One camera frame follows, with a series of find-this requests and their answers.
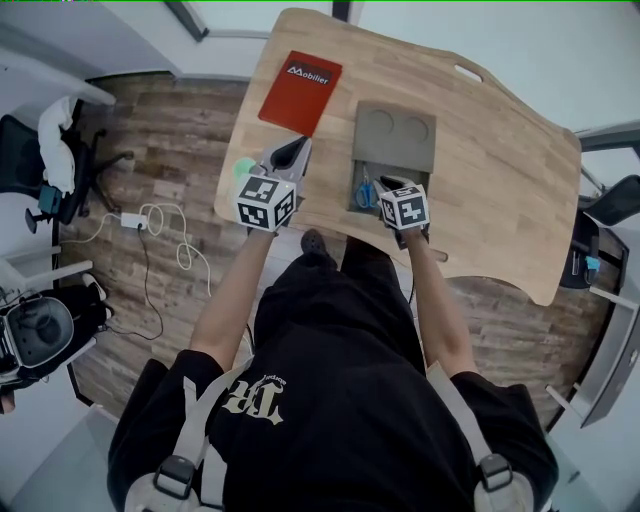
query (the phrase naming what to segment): scissors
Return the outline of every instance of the scissors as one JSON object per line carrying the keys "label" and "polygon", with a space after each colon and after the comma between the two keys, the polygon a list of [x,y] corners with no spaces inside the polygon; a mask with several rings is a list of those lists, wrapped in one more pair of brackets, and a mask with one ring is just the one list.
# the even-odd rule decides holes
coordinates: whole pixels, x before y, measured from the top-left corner
{"label": "scissors", "polygon": [[373,184],[369,181],[369,173],[366,166],[362,166],[362,183],[356,190],[356,204],[360,208],[369,209],[378,206],[376,201],[376,192],[373,189]]}

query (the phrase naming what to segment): black t-shirt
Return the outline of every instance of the black t-shirt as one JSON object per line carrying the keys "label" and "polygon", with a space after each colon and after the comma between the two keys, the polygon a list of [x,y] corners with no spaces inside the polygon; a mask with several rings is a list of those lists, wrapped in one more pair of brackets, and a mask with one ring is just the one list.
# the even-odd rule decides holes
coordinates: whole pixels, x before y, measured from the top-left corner
{"label": "black t-shirt", "polygon": [[[208,425],[228,465],[226,509],[473,510],[471,452],[413,357],[413,324],[338,276],[305,281],[314,290],[305,298],[288,286],[265,294],[256,320],[262,344]],[[209,356],[184,351],[159,385],[141,379],[138,386],[153,390],[137,404],[132,398],[110,453],[118,508],[133,481],[173,451],[185,416],[183,376],[199,396],[221,374]],[[452,382],[491,449],[529,478],[541,507],[557,466],[526,388],[474,373]]]}

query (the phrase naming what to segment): black shoe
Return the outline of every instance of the black shoe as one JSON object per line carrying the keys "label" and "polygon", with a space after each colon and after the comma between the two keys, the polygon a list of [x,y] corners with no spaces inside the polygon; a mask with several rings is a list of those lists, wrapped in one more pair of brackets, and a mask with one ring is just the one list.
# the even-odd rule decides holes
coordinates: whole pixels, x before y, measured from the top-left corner
{"label": "black shoe", "polygon": [[324,243],[324,238],[322,238],[322,235],[316,229],[310,229],[302,235],[300,247],[302,248],[302,254],[329,254],[327,252],[327,246]]}

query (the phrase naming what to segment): black chair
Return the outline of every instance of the black chair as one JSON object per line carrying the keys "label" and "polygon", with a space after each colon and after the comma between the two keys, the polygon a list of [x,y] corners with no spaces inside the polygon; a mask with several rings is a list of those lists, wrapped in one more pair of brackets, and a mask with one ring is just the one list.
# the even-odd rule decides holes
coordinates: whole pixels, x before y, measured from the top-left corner
{"label": "black chair", "polygon": [[605,226],[614,226],[637,213],[640,213],[640,176],[637,175],[627,176],[595,199],[580,196],[560,286],[576,289],[591,286],[596,270],[588,268],[587,256],[611,262],[609,255],[599,249],[600,230],[593,219]]}
{"label": "black chair", "polygon": [[[120,213],[120,208],[111,201],[98,183],[98,176],[123,158],[133,159],[132,151],[125,151],[109,160],[96,164],[98,139],[106,135],[100,130],[93,136],[91,146],[85,144],[79,132],[67,130],[62,133],[62,141],[67,144],[75,160],[75,190],[60,201],[56,213],[43,212],[33,215],[28,209],[25,212],[27,226],[32,233],[36,232],[38,222],[56,219],[69,224],[78,212],[81,217],[89,215],[86,205],[89,189],[98,196],[108,212]],[[16,118],[5,115],[0,119],[0,193],[16,192],[35,199],[40,197],[45,182],[42,178],[44,163],[40,157],[38,133],[25,126]]]}

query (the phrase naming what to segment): strap buckle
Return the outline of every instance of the strap buckle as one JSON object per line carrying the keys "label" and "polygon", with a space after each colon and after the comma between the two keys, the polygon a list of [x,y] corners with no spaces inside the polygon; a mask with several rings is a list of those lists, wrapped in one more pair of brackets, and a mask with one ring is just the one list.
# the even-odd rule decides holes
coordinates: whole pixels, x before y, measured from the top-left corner
{"label": "strap buckle", "polygon": [[195,472],[196,467],[190,460],[169,455],[156,471],[153,486],[163,494],[184,501],[191,492]]}
{"label": "strap buckle", "polygon": [[484,457],[478,464],[478,468],[480,468],[482,485],[488,493],[502,489],[513,481],[511,464],[498,453]]}

